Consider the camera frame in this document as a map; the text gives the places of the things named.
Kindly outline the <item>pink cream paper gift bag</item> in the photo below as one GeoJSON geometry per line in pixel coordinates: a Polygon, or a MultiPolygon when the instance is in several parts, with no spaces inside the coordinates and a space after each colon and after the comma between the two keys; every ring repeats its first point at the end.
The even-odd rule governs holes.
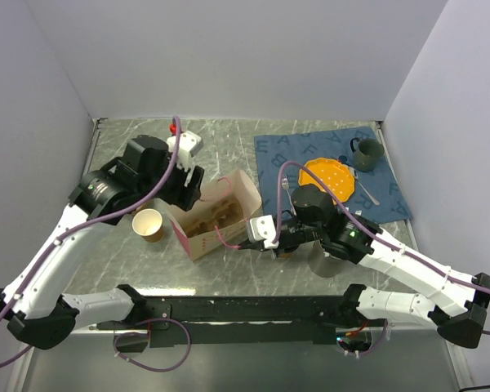
{"type": "Polygon", "coordinates": [[[260,212],[261,195],[241,169],[204,185],[201,198],[189,211],[165,207],[174,233],[192,261],[243,234],[247,221],[260,212]]]}

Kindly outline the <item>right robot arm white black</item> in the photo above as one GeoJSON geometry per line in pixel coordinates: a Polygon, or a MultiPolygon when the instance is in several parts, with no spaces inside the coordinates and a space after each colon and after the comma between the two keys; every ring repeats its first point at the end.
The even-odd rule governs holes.
{"type": "Polygon", "coordinates": [[[367,320],[420,325],[447,341],[475,349],[483,334],[490,302],[490,276],[454,270],[394,238],[379,225],[338,210],[316,185],[292,193],[295,211],[281,225],[271,215],[247,223],[241,249],[270,251],[274,257],[317,242],[326,256],[379,271],[409,288],[386,292],[362,284],[345,291],[334,320],[353,327],[367,320]]]}

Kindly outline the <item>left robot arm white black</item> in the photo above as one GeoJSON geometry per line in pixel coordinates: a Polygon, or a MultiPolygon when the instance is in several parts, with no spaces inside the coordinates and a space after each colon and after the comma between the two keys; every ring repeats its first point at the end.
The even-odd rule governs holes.
{"type": "Polygon", "coordinates": [[[135,328],[145,321],[145,299],[128,285],[86,295],[64,290],[93,247],[140,200],[193,207],[204,174],[193,158],[202,147],[191,131],[167,140],[139,135],[122,156],[82,177],[44,246],[0,288],[0,314],[18,341],[48,350],[77,328],[110,321],[135,328]]]}

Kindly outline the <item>silver fork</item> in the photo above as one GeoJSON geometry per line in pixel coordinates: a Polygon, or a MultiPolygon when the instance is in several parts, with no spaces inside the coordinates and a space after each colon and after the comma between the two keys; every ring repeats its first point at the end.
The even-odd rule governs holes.
{"type": "Polygon", "coordinates": [[[296,214],[296,211],[295,211],[294,205],[292,203],[292,196],[291,196],[291,192],[290,192],[290,186],[289,186],[288,178],[287,178],[286,175],[283,175],[282,180],[281,180],[281,185],[282,185],[285,193],[287,194],[288,202],[289,202],[290,208],[291,208],[291,214],[295,215],[296,214]]]}

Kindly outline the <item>grey cylindrical straw holder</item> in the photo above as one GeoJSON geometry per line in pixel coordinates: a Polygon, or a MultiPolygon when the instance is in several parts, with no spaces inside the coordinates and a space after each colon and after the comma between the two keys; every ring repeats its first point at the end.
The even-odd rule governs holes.
{"type": "Polygon", "coordinates": [[[321,278],[333,278],[347,266],[347,261],[325,252],[319,241],[314,242],[307,261],[311,271],[321,278]]]}

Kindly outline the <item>orange dotted plate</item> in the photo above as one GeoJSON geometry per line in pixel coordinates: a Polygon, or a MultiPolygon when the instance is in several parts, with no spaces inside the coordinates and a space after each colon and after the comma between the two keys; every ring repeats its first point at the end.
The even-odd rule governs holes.
{"type": "Polygon", "coordinates": [[[355,191],[355,179],[349,168],[332,158],[316,158],[305,163],[342,202],[347,202],[355,191]]]}

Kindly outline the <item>silver spoon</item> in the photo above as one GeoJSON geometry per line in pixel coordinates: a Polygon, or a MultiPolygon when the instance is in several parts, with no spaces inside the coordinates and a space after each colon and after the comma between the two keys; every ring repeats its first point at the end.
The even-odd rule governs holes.
{"type": "Polygon", "coordinates": [[[350,164],[348,164],[347,162],[347,157],[345,155],[341,155],[339,158],[338,158],[339,162],[342,163],[343,165],[347,166],[349,171],[350,171],[350,174],[355,178],[355,180],[358,182],[358,185],[361,187],[361,189],[365,192],[365,194],[369,197],[369,199],[372,201],[372,203],[376,206],[380,206],[381,203],[376,199],[374,198],[369,192],[368,190],[364,187],[364,185],[360,182],[360,179],[359,179],[359,174],[357,173],[356,169],[351,166],[350,164]]]}

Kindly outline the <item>blue lettered cloth placemat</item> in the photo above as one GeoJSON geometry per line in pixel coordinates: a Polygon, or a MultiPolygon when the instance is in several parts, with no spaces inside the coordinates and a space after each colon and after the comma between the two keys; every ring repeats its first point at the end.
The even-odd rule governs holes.
{"type": "Polygon", "coordinates": [[[410,241],[406,222],[412,219],[411,211],[385,157],[385,149],[370,127],[255,136],[254,147],[266,215],[274,216],[278,205],[284,211],[289,209],[287,192],[278,188],[278,172],[285,162],[296,161],[320,176],[352,213],[360,212],[398,240],[410,241]],[[336,175],[327,175],[323,166],[310,164],[316,158],[330,158],[353,168],[354,192],[341,193],[336,175]]]}

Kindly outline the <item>dark green mug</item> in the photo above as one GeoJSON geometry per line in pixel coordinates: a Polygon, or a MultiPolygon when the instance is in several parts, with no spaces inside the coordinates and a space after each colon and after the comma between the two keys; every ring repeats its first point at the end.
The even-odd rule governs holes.
{"type": "Polygon", "coordinates": [[[353,153],[353,166],[361,172],[371,172],[375,169],[385,149],[378,140],[353,138],[350,141],[350,149],[353,153]]]}

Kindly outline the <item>black mounting base rail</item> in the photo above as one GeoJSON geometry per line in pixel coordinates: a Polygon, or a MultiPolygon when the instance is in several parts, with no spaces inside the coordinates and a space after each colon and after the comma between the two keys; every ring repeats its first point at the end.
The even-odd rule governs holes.
{"type": "Polygon", "coordinates": [[[381,327],[357,311],[362,284],[344,296],[142,296],[123,321],[101,331],[149,332],[153,348],[194,344],[310,341],[333,345],[339,329],[381,327]]]}

